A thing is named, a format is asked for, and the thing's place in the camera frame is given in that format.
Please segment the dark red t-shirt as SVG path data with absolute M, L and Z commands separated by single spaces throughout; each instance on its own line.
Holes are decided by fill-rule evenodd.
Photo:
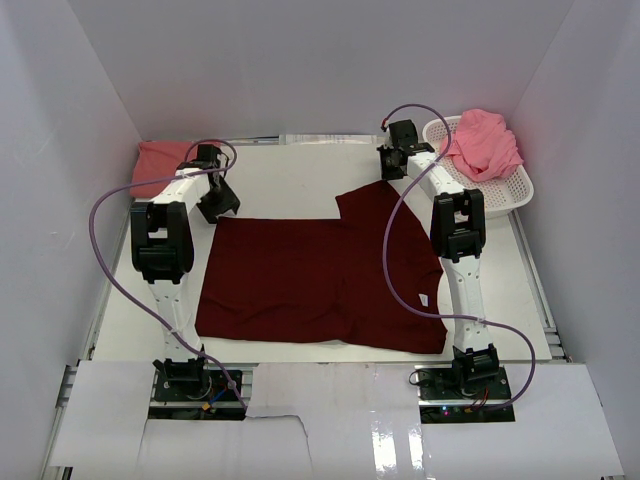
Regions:
M 443 352 L 443 274 L 421 222 L 378 181 L 336 197 L 337 219 L 223 218 L 205 271 L 196 331 L 260 342 Z

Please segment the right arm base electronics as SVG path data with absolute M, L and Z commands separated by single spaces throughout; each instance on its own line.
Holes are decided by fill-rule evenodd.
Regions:
M 506 371 L 492 379 L 461 387 L 451 368 L 418 368 L 408 383 L 417 388 L 423 425 L 513 423 L 515 412 Z

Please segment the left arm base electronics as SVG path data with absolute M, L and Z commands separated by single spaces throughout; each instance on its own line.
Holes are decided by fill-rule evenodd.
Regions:
M 153 361 L 155 369 L 148 418 L 152 420 L 242 421 L 246 418 L 233 388 L 249 399 L 249 372 L 225 375 L 203 358 Z

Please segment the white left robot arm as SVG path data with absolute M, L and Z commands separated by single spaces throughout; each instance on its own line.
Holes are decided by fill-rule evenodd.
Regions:
M 164 358 L 197 359 L 204 351 L 188 299 L 189 273 L 195 262 L 190 214 L 197 210 L 212 225 L 236 214 L 241 202 L 225 179 L 230 160 L 220 147 L 199 143 L 187 149 L 175 178 L 148 201 L 136 202 L 130 214 L 133 267 L 140 272 L 163 319 Z

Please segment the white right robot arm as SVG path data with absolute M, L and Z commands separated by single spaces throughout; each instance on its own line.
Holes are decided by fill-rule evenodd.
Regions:
M 384 180 L 405 176 L 432 202 L 429 239 L 446 273 L 454 319 L 451 384 L 461 397 L 484 391 L 499 370 L 497 349 L 484 323 L 480 255 L 486 243 L 484 196 L 466 189 L 439 165 L 434 147 L 419 138 L 411 120 L 384 121 L 378 148 Z

